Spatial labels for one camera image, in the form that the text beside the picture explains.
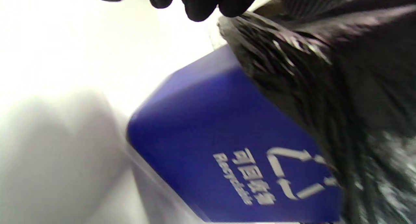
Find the black garbage bag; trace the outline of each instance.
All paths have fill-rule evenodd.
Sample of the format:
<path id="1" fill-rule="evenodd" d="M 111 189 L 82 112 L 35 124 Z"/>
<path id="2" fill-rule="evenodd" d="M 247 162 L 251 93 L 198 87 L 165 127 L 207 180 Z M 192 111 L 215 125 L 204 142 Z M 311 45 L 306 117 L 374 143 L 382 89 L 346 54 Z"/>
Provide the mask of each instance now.
<path id="1" fill-rule="evenodd" d="M 373 1 L 219 27 L 245 74 L 320 146 L 342 223 L 416 223 L 416 0 Z"/>

